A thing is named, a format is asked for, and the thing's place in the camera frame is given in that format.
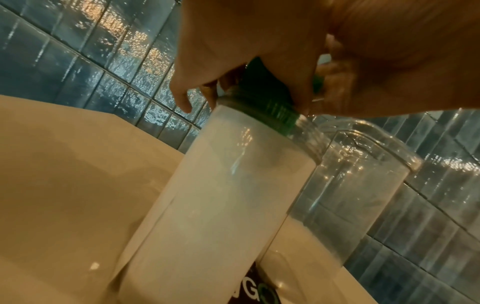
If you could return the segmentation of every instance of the countertop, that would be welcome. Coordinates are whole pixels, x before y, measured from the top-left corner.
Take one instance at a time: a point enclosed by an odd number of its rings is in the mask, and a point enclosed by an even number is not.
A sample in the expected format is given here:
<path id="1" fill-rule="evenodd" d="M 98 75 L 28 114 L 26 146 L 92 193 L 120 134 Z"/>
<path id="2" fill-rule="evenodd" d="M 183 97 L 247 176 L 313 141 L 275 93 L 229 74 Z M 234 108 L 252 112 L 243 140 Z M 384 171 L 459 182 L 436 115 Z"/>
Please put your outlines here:
<path id="1" fill-rule="evenodd" d="M 0 143 L 0 303 L 115 303 L 116 261 L 183 155 L 111 114 L 6 96 Z"/>

